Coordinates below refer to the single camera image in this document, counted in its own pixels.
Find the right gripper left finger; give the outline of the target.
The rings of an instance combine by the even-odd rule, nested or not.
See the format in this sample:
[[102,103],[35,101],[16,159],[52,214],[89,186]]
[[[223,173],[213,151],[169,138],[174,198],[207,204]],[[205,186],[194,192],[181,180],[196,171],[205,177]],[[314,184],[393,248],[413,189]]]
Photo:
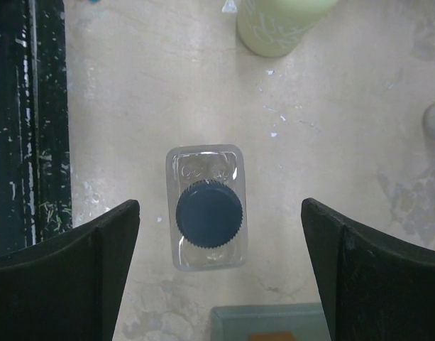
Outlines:
[[139,225],[127,200],[0,257],[0,340],[112,340]]

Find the green pump bottle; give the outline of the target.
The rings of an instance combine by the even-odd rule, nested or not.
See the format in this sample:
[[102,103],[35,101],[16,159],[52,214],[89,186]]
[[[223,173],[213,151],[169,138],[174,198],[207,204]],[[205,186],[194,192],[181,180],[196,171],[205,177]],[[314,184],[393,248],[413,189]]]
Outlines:
[[244,45],[256,55],[283,57],[337,3],[337,0],[241,1],[237,31]]

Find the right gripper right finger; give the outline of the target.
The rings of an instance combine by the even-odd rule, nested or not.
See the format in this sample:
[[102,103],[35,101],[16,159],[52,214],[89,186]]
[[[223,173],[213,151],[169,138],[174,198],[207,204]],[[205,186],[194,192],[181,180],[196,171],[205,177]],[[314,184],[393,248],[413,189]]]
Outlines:
[[332,340],[435,340],[435,251],[313,198],[301,221]]

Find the green canvas bag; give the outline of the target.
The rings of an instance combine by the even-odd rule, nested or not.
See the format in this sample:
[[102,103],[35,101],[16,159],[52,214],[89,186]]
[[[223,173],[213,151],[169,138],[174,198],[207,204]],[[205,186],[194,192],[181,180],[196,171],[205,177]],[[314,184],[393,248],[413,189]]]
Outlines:
[[320,303],[211,309],[211,340],[248,340],[252,334],[274,332],[291,332],[297,340],[331,339]]

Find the clear bottle yellow label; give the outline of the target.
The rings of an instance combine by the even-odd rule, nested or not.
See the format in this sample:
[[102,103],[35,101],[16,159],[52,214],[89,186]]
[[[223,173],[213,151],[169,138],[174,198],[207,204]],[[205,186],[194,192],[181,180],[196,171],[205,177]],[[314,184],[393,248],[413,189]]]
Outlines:
[[246,179],[231,144],[183,146],[165,161],[172,261],[180,271],[242,266],[248,253]]

